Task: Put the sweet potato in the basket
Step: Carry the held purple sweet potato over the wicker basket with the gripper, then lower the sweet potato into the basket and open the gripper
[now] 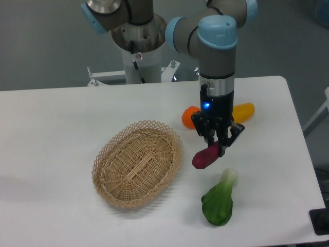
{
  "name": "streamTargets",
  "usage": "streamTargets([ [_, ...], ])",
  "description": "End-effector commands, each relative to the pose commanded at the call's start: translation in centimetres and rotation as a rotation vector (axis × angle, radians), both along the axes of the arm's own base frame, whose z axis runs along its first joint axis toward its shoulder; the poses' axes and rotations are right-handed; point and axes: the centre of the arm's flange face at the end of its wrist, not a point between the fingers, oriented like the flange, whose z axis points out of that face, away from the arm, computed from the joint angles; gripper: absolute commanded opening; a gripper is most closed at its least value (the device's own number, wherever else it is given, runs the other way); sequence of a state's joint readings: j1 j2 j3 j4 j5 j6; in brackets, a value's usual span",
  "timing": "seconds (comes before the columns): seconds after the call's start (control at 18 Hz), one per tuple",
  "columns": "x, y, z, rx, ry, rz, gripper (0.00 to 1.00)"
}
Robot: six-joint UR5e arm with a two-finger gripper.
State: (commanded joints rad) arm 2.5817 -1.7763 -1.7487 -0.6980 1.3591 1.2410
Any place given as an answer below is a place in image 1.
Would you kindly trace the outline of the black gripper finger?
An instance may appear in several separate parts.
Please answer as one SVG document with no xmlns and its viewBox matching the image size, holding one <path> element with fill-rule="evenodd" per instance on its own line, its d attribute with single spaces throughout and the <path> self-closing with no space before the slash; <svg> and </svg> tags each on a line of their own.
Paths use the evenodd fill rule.
<svg viewBox="0 0 329 247">
<path fill-rule="evenodd" d="M 238 136 L 245 130 L 245 126 L 240 123 L 231 122 L 227 128 L 219 126 L 217 129 L 217 139 L 219 143 L 218 155 L 223 157 L 225 150 L 230 147 Z"/>
<path fill-rule="evenodd" d="M 204 138 L 204 141 L 207 143 L 208 147 L 214 144 L 215 130 L 213 129 L 213 125 L 210 120 L 198 120 L 196 124 L 196 130 L 198 135 Z"/>
</svg>

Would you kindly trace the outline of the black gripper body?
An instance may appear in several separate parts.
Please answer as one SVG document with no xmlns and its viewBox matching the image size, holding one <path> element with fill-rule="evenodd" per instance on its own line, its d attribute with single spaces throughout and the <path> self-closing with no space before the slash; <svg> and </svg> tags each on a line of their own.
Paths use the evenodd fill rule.
<svg viewBox="0 0 329 247">
<path fill-rule="evenodd" d="M 208 79 L 201 77 L 199 85 L 200 111 L 191 117 L 195 128 L 198 120 L 210 120 L 215 132 L 219 126 L 229 127 L 232 121 L 234 78 Z"/>
</svg>

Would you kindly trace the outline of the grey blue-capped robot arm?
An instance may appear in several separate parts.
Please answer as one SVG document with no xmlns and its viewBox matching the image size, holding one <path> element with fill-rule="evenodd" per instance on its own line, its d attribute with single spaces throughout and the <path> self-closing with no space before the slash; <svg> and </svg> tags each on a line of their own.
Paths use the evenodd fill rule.
<svg viewBox="0 0 329 247">
<path fill-rule="evenodd" d="M 85 1 L 82 11 L 97 33 L 110 32 L 122 50 L 129 84 L 161 78 L 158 51 L 163 44 L 198 60 L 200 111 L 193 124 L 215 157 L 224 155 L 243 125 L 233 120 L 237 30 L 258 13 L 256 1 L 206 1 L 191 17 L 166 22 L 152 1 Z"/>
</svg>

